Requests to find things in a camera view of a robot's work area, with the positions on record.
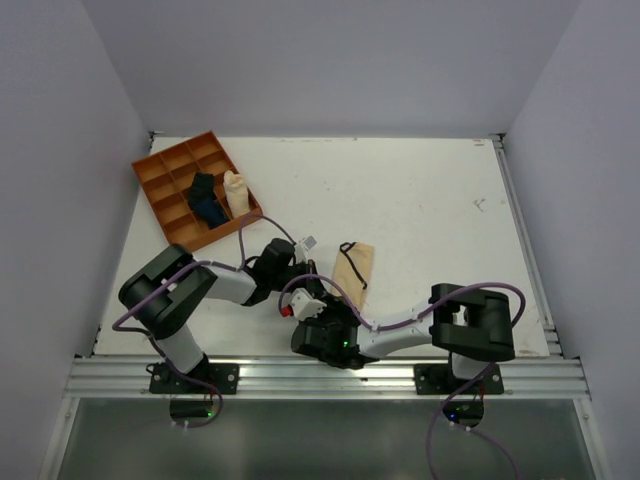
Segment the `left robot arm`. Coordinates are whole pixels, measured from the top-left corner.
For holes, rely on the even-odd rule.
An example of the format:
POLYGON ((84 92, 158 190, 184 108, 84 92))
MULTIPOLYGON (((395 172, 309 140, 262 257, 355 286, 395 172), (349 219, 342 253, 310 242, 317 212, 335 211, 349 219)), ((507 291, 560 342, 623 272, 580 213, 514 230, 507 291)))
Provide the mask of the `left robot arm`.
POLYGON ((118 299, 127 312, 112 329, 145 335, 173 366, 175 384, 197 392, 207 383, 208 369, 205 353, 187 326, 196 307, 205 298, 246 307, 265 301, 306 272, 315 245, 311 236, 296 243, 275 238, 250 265, 240 267, 197 261, 185 247, 171 245, 120 288, 118 299))

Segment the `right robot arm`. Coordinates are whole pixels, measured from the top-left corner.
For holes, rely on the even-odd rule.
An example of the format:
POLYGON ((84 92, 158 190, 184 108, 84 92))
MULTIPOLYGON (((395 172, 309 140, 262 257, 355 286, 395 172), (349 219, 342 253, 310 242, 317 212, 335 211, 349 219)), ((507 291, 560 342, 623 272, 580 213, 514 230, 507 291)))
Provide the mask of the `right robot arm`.
POLYGON ((349 299, 329 293, 320 276, 301 278, 313 285, 296 288, 290 283, 290 291, 278 300, 281 314, 297 321, 291 350, 331 367, 359 370, 400 350, 432 345, 449 355, 447 384, 464 393, 480 382, 488 365, 516 356, 513 328, 526 300, 515 286, 440 283, 413 308, 367 320, 349 299))

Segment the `beige underwear with dark trim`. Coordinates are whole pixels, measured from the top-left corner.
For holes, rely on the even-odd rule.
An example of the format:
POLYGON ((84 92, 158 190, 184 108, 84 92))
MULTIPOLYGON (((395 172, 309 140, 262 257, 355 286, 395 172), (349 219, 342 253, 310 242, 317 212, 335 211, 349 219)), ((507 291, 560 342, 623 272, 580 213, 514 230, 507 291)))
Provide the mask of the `beige underwear with dark trim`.
POLYGON ((358 310, 364 307, 372 278, 375 249, 361 242, 344 242, 338 248, 332 280, 358 310))

